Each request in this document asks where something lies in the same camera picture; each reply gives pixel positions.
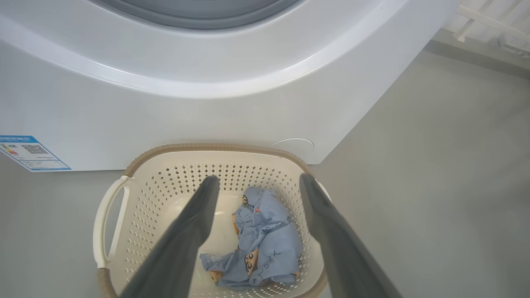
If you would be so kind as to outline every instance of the blue garment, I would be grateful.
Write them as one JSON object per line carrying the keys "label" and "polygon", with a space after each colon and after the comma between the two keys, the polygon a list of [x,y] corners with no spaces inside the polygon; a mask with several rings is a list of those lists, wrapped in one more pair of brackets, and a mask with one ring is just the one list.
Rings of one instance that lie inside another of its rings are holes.
{"label": "blue garment", "polygon": [[[294,273],[299,270],[298,258],[302,253],[296,224],[274,191],[249,187],[244,197],[244,205],[234,213],[239,229],[238,249],[220,258],[202,253],[202,266],[206,271],[223,274],[218,286],[235,290],[270,282],[294,284]],[[256,249],[257,266],[248,276],[245,256]]]}

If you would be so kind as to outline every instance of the basket handle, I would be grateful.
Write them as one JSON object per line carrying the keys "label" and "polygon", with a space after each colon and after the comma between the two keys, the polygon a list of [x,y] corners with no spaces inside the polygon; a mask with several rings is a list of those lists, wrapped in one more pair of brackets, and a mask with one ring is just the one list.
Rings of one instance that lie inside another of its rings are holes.
{"label": "basket handle", "polygon": [[[129,199],[130,188],[127,185],[129,177],[126,175],[121,176],[120,179],[116,180],[107,190],[103,199],[101,200],[98,212],[96,213],[96,219],[94,221],[94,232],[92,234],[92,248],[94,250],[94,259],[98,263],[98,268],[106,268],[107,264],[114,257],[116,252],[117,240],[119,237],[119,232],[121,230],[121,224],[123,222],[124,208],[127,206],[127,201]],[[109,251],[109,255],[105,253],[105,228],[107,226],[107,217],[109,213],[110,206],[114,201],[116,194],[123,187],[123,201],[121,203],[120,215],[118,217],[118,223],[116,224],[116,230],[114,232],[114,237],[112,238],[112,245]]]}

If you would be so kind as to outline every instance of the qr code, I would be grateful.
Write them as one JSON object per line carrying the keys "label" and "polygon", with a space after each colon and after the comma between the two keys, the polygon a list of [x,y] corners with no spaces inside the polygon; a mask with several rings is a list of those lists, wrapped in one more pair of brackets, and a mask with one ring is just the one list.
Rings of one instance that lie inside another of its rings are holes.
{"label": "qr code", "polygon": [[24,149],[28,150],[31,154],[48,154],[48,151],[44,150],[40,145],[21,145]]}

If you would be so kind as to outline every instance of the basket rim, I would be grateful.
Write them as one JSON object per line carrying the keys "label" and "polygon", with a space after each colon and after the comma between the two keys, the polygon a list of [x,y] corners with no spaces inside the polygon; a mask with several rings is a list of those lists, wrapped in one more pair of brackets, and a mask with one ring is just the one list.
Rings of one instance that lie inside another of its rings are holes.
{"label": "basket rim", "polygon": [[[232,151],[232,152],[245,152],[245,153],[258,153],[265,155],[274,155],[278,157],[286,158],[294,162],[304,172],[312,174],[311,170],[305,162],[303,162],[297,156],[278,149],[263,148],[257,146],[248,145],[237,145],[237,144],[171,144],[163,145],[153,148],[149,151],[144,152],[137,157],[123,172],[124,176],[132,178],[135,172],[151,158],[169,152],[182,152],[182,151]],[[100,287],[101,294],[104,298],[119,298],[112,281],[110,279],[110,269],[98,268],[98,284]],[[322,268],[322,273],[316,281],[316,283],[305,293],[298,295],[294,298],[316,298],[328,284],[328,276],[325,271],[325,267]]]}

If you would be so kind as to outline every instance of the beige plastic basket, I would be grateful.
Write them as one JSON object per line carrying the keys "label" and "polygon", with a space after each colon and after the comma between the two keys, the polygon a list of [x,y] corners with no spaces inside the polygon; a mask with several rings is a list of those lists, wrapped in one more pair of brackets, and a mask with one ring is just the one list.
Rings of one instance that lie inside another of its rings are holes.
{"label": "beige plastic basket", "polygon": [[[226,145],[180,144],[157,147],[132,162],[107,191],[94,223],[93,249],[100,288],[105,298],[118,297],[160,236],[178,217],[202,180],[220,179],[220,192],[210,237],[199,253],[225,255],[237,247],[232,213],[248,186],[274,190],[296,223],[303,244],[300,278],[293,286],[273,284],[248,291],[217,287],[199,258],[189,297],[255,298],[317,297],[328,283],[319,243],[309,234],[298,180],[310,172],[294,155],[273,149]],[[104,231],[109,208],[118,191],[124,195],[110,252]]]}

